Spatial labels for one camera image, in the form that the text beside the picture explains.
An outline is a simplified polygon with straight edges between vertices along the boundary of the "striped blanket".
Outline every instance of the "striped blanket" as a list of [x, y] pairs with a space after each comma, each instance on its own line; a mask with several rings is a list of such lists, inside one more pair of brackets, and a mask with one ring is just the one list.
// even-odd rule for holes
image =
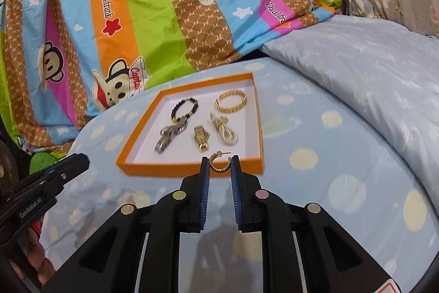
[[146, 88], [329, 18], [341, 0], [1, 0], [0, 113], [25, 150], [66, 152]]

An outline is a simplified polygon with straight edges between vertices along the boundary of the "jewelry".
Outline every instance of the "jewelry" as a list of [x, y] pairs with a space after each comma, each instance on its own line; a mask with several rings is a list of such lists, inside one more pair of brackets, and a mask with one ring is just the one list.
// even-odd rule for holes
[[197, 125], [194, 128], [194, 133], [195, 133], [194, 139], [198, 143], [198, 145], [200, 146], [199, 147], [200, 151], [204, 152], [205, 150], [208, 150], [209, 146], [207, 144], [207, 140], [209, 139], [209, 136], [210, 136], [209, 132], [206, 131], [203, 126]]
[[216, 153], [212, 154], [209, 158], [209, 165], [212, 168], [212, 170], [216, 173], [225, 173], [226, 171], [228, 171], [230, 169], [230, 161], [232, 159], [230, 157], [229, 157], [229, 164], [227, 164], [227, 166], [225, 168], [218, 169], [218, 168], [215, 168], [213, 166], [213, 161], [217, 158], [221, 158], [223, 156], [223, 154], [231, 154], [231, 152], [223, 153], [222, 151], [219, 150]]
[[[181, 117], [178, 117], [178, 118], [177, 118], [176, 115], [177, 115], [177, 111], [178, 111], [178, 109], [179, 109], [184, 103], [186, 103], [186, 102], [188, 102], [188, 101], [192, 102], [192, 103], [194, 104], [194, 106], [193, 106], [192, 109], [191, 109], [188, 113], [186, 113], [184, 116], [181, 116]], [[181, 100], [179, 103], [177, 103], [177, 104], [175, 105], [174, 109], [173, 109], [172, 112], [171, 112], [171, 119], [172, 119], [172, 122], [177, 123], [177, 122], [180, 121], [182, 118], [189, 119], [189, 117], [192, 116], [192, 115], [197, 111], [197, 108], [198, 108], [198, 101], [197, 101], [196, 99], [194, 99], [193, 97], [183, 98], [183, 100]]]
[[224, 144], [234, 145], [238, 142], [238, 134], [226, 125], [227, 122], [229, 122], [226, 116], [216, 117], [213, 113], [210, 113], [210, 120], [215, 129], [219, 132]]
[[160, 131], [162, 138], [159, 139], [155, 145], [154, 150], [158, 153], [163, 153], [163, 151], [171, 144], [172, 140], [177, 134], [180, 134], [187, 128], [187, 118], [182, 117], [179, 119], [177, 124], [168, 125]]
[[[220, 101], [224, 100], [226, 97], [233, 96], [233, 95], [239, 95], [242, 96], [243, 99], [240, 104], [234, 106], [234, 107], [222, 107], [220, 106]], [[216, 99], [215, 105], [218, 109], [218, 111], [222, 113], [233, 113], [236, 111], [239, 111], [241, 108], [243, 108], [247, 104], [247, 96], [245, 95], [244, 91], [241, 90], [231, 90], [224, 93], [221, 93], [219, 98]]]

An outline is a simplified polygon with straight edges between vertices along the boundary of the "polka dot sheet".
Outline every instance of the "polka dot sheet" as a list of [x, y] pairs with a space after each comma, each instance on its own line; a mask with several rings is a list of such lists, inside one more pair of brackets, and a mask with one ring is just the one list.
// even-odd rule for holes
[[[251, 71], [260, 103], [263, 188], [285, 202], [317, 202], [409, 292], [439, 249], [438, 223], [413, 173], [364, 120], [328, 92], [272, 59], [235, 63], [166, 83], [93, 119], [71, 153], [91, 166], [68, 183], [47, 213], [41, 242], [59, 268], [121, 205], [144, 207], [181, 179], [128, 177], [115, 161], [161, 89]], [[209, 188], [201, 235], [181, 235], [179, 291], [262, 293], [260, 234], [234, 221], [230, 179]]]

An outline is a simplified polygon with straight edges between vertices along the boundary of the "white sticker with red border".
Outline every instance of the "white sticker with red border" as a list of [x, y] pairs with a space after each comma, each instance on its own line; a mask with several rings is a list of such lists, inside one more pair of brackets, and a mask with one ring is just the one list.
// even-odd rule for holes
[[375, 293], [401, 293], [393, 279], [389, 279]]

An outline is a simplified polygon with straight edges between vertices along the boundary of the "finger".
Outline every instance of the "finger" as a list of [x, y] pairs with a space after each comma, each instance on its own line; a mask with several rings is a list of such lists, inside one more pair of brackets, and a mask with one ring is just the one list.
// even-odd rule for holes
[[40, 243], [35, 246], [30, 246], [27, 258], [31, 266], [38, 270], [45, 258], [43, 246], [41, 246]]
[[41, 264], [40, 269], [38, 270], [38, 280], [42, 285], [45, 285], [47, 281], [55, 274], [55, 269], [52, 263], [46, 258]]
[[38, 244], [38, 235], [36, 234], [36, 232], [33, 229], [31, 229], [31, 228], [27, 229], [26, 236], [27, 236], [31, 245]]
[[12, 268], [14, 268], [14, 271], [17, 273], [17, 275], [20, 277], [20, 279], [25, 279], [25, 274], [23, 273], [23, 271], [20, 269], [19, 266], [17, 266], [14, 262], [9, 261], [10, 265], [12, 266]]

